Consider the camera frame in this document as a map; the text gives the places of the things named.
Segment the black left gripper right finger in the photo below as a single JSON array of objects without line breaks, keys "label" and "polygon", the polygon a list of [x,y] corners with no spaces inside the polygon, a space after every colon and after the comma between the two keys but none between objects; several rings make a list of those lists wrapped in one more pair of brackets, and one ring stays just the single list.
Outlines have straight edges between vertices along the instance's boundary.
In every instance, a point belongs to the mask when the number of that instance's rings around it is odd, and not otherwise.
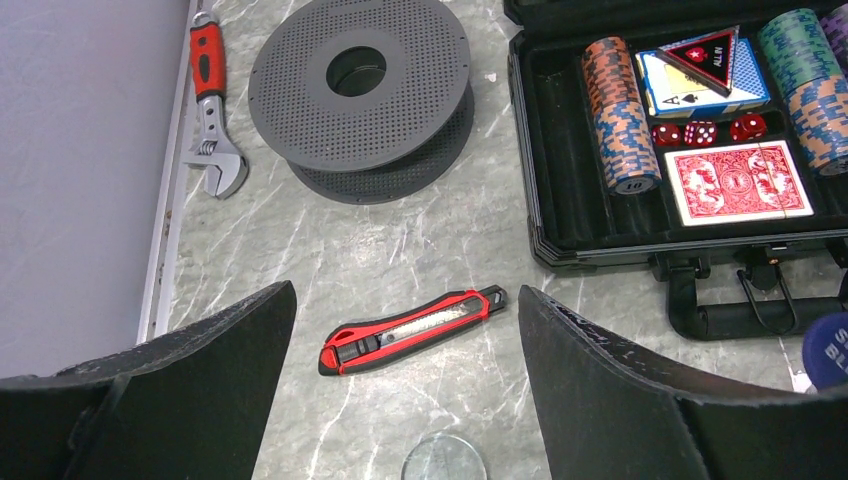
[{"label": "black left gripper right finger", "polygon": [[660,355],[523,286],[518,321],[555,479],[843,479],[847,390],[794,393]]}]

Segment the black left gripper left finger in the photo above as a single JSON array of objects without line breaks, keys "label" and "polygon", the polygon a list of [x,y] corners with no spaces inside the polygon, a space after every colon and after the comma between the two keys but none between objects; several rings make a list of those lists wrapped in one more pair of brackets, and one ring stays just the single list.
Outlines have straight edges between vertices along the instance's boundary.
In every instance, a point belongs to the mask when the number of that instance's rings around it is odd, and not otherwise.
[{"label": "black left gripper left finger", "polygon": [[297,312],[288,281],[50,376],[1,382],[5,479],[249,479]]}]

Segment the black poker set case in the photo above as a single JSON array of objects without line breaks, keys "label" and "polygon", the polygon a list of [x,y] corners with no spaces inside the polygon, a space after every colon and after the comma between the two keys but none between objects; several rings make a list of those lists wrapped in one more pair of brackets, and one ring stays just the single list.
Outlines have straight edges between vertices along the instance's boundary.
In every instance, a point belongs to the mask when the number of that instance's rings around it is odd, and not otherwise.
[{"label": "black poker set case", "polygon": [[[641,265],[691,340],[796,335],[847,295],[796,298],[781,263],[847,263],[847,83],[819,24],[834,1],[507,1],[533,254],[551,269]],[[642,53],[736,67],[749,43],[770,93],[762,137],[711,114],[665,144]]]}]

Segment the blue small blind button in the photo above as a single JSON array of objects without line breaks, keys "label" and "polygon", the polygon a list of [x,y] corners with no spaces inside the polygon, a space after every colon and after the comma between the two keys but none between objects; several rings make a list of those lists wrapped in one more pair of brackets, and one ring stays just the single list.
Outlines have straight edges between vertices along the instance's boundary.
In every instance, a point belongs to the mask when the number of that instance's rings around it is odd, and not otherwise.
[{"label": "blue small blind button", "polygon": [[802,362],[817,390],[847,383],[847,313],[817,319],[806,331]]}]

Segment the red triangle token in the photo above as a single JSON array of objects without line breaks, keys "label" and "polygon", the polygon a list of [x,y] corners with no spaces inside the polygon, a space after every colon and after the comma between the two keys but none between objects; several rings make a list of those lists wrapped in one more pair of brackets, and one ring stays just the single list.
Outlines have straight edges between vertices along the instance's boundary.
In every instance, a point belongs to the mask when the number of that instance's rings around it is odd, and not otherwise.
[{"label": "red triangle token", "polygon": [[655,54],[667,64],[727,97],[733,89],[739,26],[672,42],[657,48]]}]

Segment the grey poker chip stack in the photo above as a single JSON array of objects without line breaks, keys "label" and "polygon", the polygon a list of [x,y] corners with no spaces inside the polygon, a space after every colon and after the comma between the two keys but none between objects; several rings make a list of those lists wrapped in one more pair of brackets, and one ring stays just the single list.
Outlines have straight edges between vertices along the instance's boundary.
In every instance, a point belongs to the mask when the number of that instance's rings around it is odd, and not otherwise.
[{"label": "grey poker chip stack", "polygon": [[642,194],[662,183],[651,132],[639,101],[603,106],[593,115],[593,126],[611,194]]}]

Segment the orange poker chip stack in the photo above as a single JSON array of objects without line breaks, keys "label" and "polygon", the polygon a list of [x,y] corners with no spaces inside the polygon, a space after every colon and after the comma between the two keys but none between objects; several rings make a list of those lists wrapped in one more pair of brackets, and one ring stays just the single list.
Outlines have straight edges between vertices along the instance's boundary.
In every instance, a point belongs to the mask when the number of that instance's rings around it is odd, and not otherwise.
[{"label": "orange poker chip stack", "polygon": [[639,102],[640,95],[626,42],[608,36],[589,44],[581,56],[592,114],[622,102]]}]

